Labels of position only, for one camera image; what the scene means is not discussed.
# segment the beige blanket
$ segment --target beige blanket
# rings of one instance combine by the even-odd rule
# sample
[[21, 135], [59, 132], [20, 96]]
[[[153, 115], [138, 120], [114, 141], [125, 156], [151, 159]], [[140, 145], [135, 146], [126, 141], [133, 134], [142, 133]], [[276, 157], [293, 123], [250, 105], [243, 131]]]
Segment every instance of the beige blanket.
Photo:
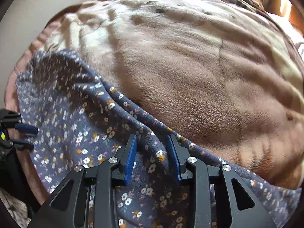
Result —
[[[55, 16], [15, 72], [38, 49], [74, 48], [182, 136], [295, 189], [304, 174], [303, 62], [272, 22], [227, 1], [233, 2], [87, 0]], [[6, 92], [6, 108], [13, 110], [15, 79], [12, 73]], [[34, 174], [31, 161], [19, 158]], [[41, 183], [30, 184], [43, 202]]]

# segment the blue floral cloth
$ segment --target blue floral cloth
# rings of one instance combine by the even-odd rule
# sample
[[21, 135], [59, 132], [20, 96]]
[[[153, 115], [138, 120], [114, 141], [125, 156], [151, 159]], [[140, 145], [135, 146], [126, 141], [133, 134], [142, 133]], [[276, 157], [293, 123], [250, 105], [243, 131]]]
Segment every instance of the blue floral cloth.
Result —
[[[78, 54], [65, 49], [39, 52], [17, 81], [23, 122], [39, 128], [31, 154], [37, 173], [49, 193], [74, 165], [85, 168], [113, 157], [130, 134], [137, 135], [137, 154], [128, 187], [116, 190], [119, 224], [126, 227], [186, 227], [189, 192], [177, 187], [168, 174], [167, 136], [206, 164], [225, 160], [172, 131], [96, 75]], [[301, 189], [270, 185], [255, 173], [231, 164], [252, 189], [278, 228], [295, 211]], [[216, 227], [214, 189], [212, 227]], [[94, 191], [91, 193], [90, 210]], [[92, 217], [89, 224], [93, 227]]]

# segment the silver screw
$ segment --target silver screw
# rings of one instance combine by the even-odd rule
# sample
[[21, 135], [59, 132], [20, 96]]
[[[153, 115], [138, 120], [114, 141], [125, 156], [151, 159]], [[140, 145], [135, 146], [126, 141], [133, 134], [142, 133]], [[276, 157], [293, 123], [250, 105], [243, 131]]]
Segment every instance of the silver screw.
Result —
[[197, 161], [197, 158], [195, 158], [195, 157], [189, 157], [189, 158], [188, 158], [188, 161], [189, 161], [190, 163], [195, 163], [195, 162]]
[[230, 171], [230, 170], [231, 170], [231, 166], [228, 165], [228, 164], [224, 164], [224, 165], [223, 165], [223, 169], [224, 169], [225, 171]]
[[115, 157], [112, 157], [112, 158], [109, 158], [109, 162], [111, 163], [111, 164], [114, 164], [114, 163], [116, 163], [117, 162], [117, 158], [115, 158]]
[[76, 165], [76, 166], [74, 167], [74, 170], [75, 170], [76, 172], [82, 171], [82, 169], [83, 169], [82, 165]]

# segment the floor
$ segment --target floor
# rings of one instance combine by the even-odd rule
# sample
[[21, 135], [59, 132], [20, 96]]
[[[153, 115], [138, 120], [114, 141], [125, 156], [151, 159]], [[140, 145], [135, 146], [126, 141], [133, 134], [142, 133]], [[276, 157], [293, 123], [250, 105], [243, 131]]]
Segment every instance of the floor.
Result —
[[14, 0], [0, 22], [0, 108], [10, 72], [48, 20], [81, 0]]

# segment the floral fabric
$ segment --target floral fabric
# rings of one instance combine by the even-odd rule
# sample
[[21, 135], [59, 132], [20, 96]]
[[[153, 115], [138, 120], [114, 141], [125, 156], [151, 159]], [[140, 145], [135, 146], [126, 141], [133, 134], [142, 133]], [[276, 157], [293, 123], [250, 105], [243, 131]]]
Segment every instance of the floral fabric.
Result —
[[[169, 174], [167, 136], [206, 164], [226, 161], [175, 133], [138, 107], [115, 87], [96, 75], [69, 49], [39, 52], [17, 81], [23, 122], [39, 128], [31, 159], [49, 193], [74, 165], [85, 168], [113, 157], [130, 134], [137, 135], [132, 180], [116, 189], [119, 224], [127, 227], [186, 227], [189, 192], [178, 187]], [[255, 173], [231, 164], [259, 198], [277, 227], [282, 227], [297, 207], [301, 189], [292, 191], [270, 185]], [[214, 189], [212, 227], [216, 227]], [[94, 191], [91, 193], [90, 210]], [[89, 224], [93, 227], [92, 217]]]

